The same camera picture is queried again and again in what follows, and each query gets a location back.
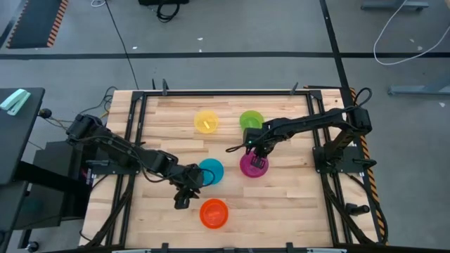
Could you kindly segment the yellow plastic cup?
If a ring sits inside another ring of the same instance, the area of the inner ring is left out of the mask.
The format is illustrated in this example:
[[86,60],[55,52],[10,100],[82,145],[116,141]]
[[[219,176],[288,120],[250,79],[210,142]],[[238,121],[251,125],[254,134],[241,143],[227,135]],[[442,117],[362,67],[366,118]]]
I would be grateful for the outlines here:
[[202,134],[211,134],[217,130],[219,117],[211,110],[197,112],[194,117],[194,127]]

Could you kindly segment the orange plastic bowl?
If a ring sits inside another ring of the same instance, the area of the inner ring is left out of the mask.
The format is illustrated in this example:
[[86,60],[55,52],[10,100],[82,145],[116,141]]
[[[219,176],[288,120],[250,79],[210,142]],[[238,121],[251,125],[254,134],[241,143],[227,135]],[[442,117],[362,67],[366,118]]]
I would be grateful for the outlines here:
[[229,217],[229,209],[219,199],[209,199],[200,208],[201,223],[210,229],[218,229],[225,225]]

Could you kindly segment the black control box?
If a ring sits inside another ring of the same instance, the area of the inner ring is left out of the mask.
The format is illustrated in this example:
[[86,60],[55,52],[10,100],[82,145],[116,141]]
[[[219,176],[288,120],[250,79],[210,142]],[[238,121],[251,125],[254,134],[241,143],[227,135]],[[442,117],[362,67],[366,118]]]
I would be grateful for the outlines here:
[[33,163],[19,163],[14,179],[32,187],[22,202],[16,228],[46,228],[84,218],[90,187],[81,158],[80,149],[59,141],[36,151]]

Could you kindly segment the mint green stapler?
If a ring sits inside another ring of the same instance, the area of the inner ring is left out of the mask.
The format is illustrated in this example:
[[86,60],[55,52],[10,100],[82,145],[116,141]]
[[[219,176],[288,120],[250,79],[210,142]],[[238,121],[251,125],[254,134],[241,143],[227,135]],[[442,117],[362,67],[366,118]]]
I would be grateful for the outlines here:
[[30,96],[30,92],[17,89],[0,104],[0,109],[5,110],[8,115],[15,116]]

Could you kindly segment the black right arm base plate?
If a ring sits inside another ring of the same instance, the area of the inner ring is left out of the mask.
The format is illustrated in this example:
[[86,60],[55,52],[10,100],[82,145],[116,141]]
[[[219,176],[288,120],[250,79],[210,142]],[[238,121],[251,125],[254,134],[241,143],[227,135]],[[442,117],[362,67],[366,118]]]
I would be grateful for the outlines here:
[[356,146],[347,146],[337,156],[327,156],[324,147],[313,148],[314,164],[317,173],[360,173],[375,166],[372,159],[361,158]]

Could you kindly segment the black aluminium table frame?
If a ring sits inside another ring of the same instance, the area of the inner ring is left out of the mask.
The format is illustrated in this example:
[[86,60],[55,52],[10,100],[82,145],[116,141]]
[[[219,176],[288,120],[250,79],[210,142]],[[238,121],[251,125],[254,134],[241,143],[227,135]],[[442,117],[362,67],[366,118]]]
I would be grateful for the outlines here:
[[[219,160],[224,176],[203,188],[187,209],[174,208],[175,187],[154,176],[136,176],[131,204],[118,216],[113,242],[124,239],[127,248],[280,248],[328,247],[356,242],[336,208],[325,199],[329,183],[346,202],[366,205],[367,174],[350,178],[321,175],[314,168],[312,149],[334,139],[339,129],[308,131],[279,143],[269,155],[269,169],[259,178],[245,176],[239,162],[243,132],[240,116],[247,110],[264,119],[297,118],[344,108],[353,103],[350,91],[300,90],[171,90],[166,96],[152,91],[146,101],[130,110],[132,93],[113,95],[108,128],[118,135],[130,133],[145,148],[176,155],[182,164]],[[217,130],[202,134],[194,127],[197,112],[211,110],[219,117]],[[218,229],[205,227],[200,208],[209,199],[225,202],[228,221]]]

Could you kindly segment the black side table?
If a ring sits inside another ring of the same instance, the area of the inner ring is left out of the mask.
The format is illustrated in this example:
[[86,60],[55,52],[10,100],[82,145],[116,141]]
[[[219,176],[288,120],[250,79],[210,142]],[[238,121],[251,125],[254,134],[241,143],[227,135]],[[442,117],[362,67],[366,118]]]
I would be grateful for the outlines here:
[[24,88],[30,93],[16,115],[0,108],[0,185],[13,180],[41,107],[44,88]]

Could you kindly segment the magenta plastic bowl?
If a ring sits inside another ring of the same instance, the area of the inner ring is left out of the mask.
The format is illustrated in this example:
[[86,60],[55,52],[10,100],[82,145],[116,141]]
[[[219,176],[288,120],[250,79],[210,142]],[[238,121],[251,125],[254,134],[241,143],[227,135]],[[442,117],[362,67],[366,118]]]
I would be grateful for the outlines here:
[[244,156],[242,156],[240,159],[240,170],[244,173],[244,175],[250,178],[259,178],[265,175],[269,168],[269,161],[267,158],[262,158],[262,168],[252,165],[251,161],[255,157],[256,155],[251,152],[249,154],[244,154]]

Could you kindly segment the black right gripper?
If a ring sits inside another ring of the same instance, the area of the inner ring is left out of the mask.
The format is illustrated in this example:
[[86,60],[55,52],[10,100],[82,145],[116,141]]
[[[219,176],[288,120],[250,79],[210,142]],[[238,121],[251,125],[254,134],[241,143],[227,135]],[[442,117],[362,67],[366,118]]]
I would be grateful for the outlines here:
[[264,168],[266,164],[266,158],[275,148],[275,145],[280,142],[278,136],[266,134],[260,136],[256,141],[252,142],[253,154],[250,160],[250,164],[254,167]]

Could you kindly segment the green plastic bowl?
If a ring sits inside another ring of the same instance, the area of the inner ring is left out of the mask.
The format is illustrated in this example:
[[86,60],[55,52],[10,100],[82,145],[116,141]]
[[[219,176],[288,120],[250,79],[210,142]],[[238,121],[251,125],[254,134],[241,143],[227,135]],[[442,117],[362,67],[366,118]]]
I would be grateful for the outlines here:
[[261,129],[262,124],[264,123],[264,118],[257,111],[248,110],[240,116],[239,122],[242,131],[246,128]]

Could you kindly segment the blue plastic bowl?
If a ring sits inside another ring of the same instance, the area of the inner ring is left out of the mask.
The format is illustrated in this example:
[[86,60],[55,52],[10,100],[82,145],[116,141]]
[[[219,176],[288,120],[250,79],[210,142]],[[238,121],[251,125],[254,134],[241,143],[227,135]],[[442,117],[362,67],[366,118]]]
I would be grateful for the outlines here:
[[207,158],[203,160],[199,167],[203,174],[203,185],[210,186],[218,184],[224,176],[224,166],[219,160]]

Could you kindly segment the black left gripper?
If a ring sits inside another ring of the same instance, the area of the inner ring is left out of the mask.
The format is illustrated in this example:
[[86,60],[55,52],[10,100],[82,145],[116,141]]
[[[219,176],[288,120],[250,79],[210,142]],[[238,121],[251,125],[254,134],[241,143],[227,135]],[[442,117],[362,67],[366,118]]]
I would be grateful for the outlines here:
[[203,172],[197,164],[174,165],[167,178],[177,190],[188,189],[185,194],[179,191],[174,196],[175,209],[185,209],[189,207],[191,199],[198,198],[197,193],[203,186]]

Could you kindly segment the black mat with orange stripes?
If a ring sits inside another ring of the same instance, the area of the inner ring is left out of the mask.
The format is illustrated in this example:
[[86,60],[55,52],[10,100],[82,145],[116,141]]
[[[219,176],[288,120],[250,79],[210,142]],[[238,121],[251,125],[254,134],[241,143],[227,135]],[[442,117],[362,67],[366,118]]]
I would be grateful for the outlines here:
[[6,48],[51,48],[56,42],[69,0],[25,0]]

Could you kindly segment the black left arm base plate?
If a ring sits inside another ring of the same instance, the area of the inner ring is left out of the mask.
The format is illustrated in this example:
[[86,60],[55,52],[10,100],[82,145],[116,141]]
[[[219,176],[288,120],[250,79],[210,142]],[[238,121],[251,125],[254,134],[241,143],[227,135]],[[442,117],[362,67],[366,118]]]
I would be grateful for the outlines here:
[[87,160],[88,168],[93,174],[99,175],[131,175],[140,172],[140,166],[129,162],[115,162],[112,160]]

